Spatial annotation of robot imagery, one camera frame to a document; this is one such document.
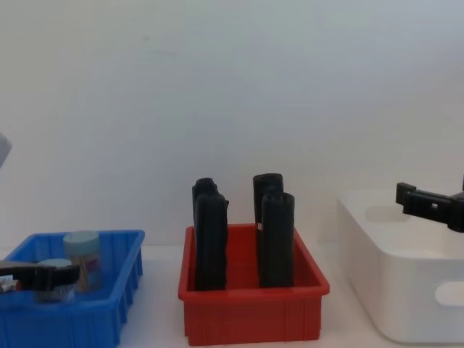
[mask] white table surface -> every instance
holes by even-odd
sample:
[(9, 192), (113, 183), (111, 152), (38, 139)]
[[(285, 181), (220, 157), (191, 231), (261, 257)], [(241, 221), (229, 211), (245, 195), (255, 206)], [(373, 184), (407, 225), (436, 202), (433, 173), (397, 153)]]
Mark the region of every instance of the white table surface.
[[(408, 347), (384, 338), (361, 308), (337, 263), (335, 243), (308, 243), (331, 285), (323, 300), (319, 341), (242, 344), (232, 347), (390, 348)], [(0, 257), (8, 254), (0, 250)], [(183, 305), (177, 298), (183, 246), (143, 246), (144, 276), (121, 334), (120, 348), (189, 347), (183, 335)]]

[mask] white wall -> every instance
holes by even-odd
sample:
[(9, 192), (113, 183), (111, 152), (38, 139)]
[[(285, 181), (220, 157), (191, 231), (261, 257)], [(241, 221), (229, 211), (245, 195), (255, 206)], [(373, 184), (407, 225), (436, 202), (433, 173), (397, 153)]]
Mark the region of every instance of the white wall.
[(252, 176), (283, 173), (313, 234), (345, 189), (458, 190), (463, 13), (461, 0), (2, 1), (1, 244), (82, 228), (181, 242), (204, 175), (243, 222)]

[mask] small jar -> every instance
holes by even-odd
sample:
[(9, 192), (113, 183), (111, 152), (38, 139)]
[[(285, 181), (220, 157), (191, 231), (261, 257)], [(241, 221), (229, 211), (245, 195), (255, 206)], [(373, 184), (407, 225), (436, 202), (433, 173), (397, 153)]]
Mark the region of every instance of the small jar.
[(73, 265), (80, 266), (80, 278), (77, 291), (98, 290), (102, 284), (100, 265), (100, 238), (96, 231), (78, 231), (68, 233), (63, 242), (65, 253)]
[[(52, 267), (68, 267), (71, 261), (66, 259), (48, 259), (40, 261), (38, 265)], [(51, 291), (36, 291), (35, 298), (37, 302), (68, 302), (75, 297), (75, 284), (57, 286)]]

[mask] plastic bin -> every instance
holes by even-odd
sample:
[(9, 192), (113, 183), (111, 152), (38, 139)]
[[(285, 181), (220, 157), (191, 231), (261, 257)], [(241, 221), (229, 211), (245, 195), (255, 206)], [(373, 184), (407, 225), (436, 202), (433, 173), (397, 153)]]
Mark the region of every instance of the plastic bin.
[(246, 224), (228, 227), (227, 289), (194, 291), (194, 242), (187, 228), (178, 296), (191, 346), (319, 338), (329, 285), (296, 231), (293, 288), (259, 289), (254, 224)]
[[(6, 260), (63, 258), (66, 233), (28, 237)], [(34, 302), (33, 292), (0, 296), (1, 348), (114, 348), (142, 275), (143, 231), (100, 232), (100, 290), (76, 294), (68, 303)]]

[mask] label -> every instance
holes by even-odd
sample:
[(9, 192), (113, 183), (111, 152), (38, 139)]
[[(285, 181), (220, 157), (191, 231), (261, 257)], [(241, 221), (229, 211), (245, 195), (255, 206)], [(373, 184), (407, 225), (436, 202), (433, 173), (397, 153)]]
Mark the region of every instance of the label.
[(13, 275), (12, 274), (9, 274), (9, 275), (3, 275), (0, 277), (0, 281), (3, 282), (3, 281), (12, 281), (13, 280)]

